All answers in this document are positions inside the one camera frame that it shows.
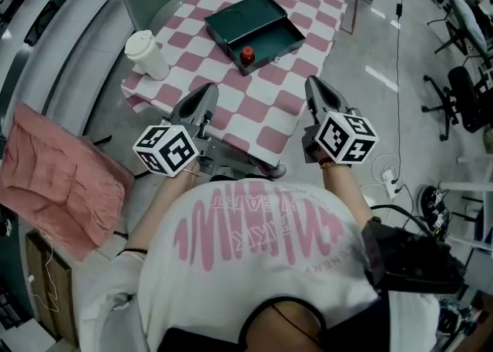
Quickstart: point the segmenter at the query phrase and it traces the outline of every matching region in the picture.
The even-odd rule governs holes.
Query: gray floor
[[[346,0],[347,14],[343,28],[351,32],[354,19],[355,0]],[[359,108],[370,119],[381,141],[371,158],[361,166],[353,168],[366,196],[376,203],[389,203],[386,192],[374,184],[372,163],[382,154],[398,154],[397,136],[397,92],[391,87],[397,83],[395,8],[400,0],[374,0],[369,5],[361,0],[357,3],[354,32],[340,31],[336,35],[334,48],[324,64],[321,78],[327,80],[342,92],[352,106]],[[481,173],[458,167],[458,156],[473,156],[485,152],[482,143],[483,132],[470,134],[462,126],[452,126],[450,139],[440,142],[438,136],[444,129],[444,117],[440,113],[421,113],[421,105],[436,106],[438,97],[429,85],[423,83],[423,75],[436,79],[440,86],[447,85],[447,73],[461,65],[464,56],[454,47],[435,55],[434,49],[448,38],[443,22],[426,26],[426,22],[442,18],[444,12],[430,0],[404,0],[404,14],[400,20],[399,89],[401,104],[401,159],[402,180],[408,186],[414,200],[423,185],[438,184],[446,179],[470,179]],[[468,62],[468,69],[476,80],[477,69]],[[159,122],[160,114],[147,109],[135,114],[127,105],[120,90],[120,84],[130,64],[120,57],[109,77],[93,110],[86,132],[92,139],[108,134],[113,141],[106,144],[105,152],[134,173],[143,171],[131,146],[140,133],[149,125]],[[310,125],[306,113],[283,154],[283,163],[288,172],[286,181],[322,185],[320,169],[304,163],[300,144],[303,128]],[[374,164],[378,178],[386,166],[397,166],[391,156],[382,157]],[[148,176],[136,182],[133,194],[124,212],[126,228],[132,229],[152,199],[160,184],[158,176]],[[450,193],[447,204],[455,210],[464,209],[458,193]],[[411,198],[404,189],[394,203],[411,209]],[[396,213],[380,214],[387,223],[402,226],[405,219]],[[466,233],[460,221],[454,221],[458,233]],[[467,258],[467,246],[454,245],[460,259]]]

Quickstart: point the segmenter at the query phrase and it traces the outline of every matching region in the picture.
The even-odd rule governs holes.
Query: white bottle
[[[156,81],[165,79],[169,74],[169,65],[150,30],[132,34],[126,41],[125,54]]]

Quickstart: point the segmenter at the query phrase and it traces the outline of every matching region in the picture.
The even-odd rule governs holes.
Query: black office chair
[[[481,127],[493,122],[493,112],[491,112],[493,109],[493,90],[481,91],[481,87],[485,87],[486,84],[484,79],[473,85],[465,67],[456,67],[448,73],[451,90],[447,87],[444,87],[443,91],[440,90],[428,75],[425,75],[423,79],[433,85],[440,97],[441,106],[433,108],[422,106],[421,111],[443,110],[445,112],[445,134],[440,134],[440,141],[448,140],[450,123],[452,125],[459,123],[455,114],[461,114],[463,127],[471,133],[477,132]]]

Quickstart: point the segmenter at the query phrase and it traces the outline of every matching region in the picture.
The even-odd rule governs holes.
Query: pink cloth
[[[132,175],[99,151],[17,105],[0,169],[0,203],[84,260],[112,235]]]

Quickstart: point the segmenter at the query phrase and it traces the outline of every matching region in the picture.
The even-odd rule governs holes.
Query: checkered tablecloth
[[[220,91],[212,136],[276,166],[304,110],[304,84],[321,72],[346,4],[342,0],[276,0],[306,36],[301,48],[242,76],[206,31],[204,18],[242,0],[188,0],[156,36],[172,66],[154,81],[135,66],[122,89],[137,111],[148,102],[170,113],[207,82]]]

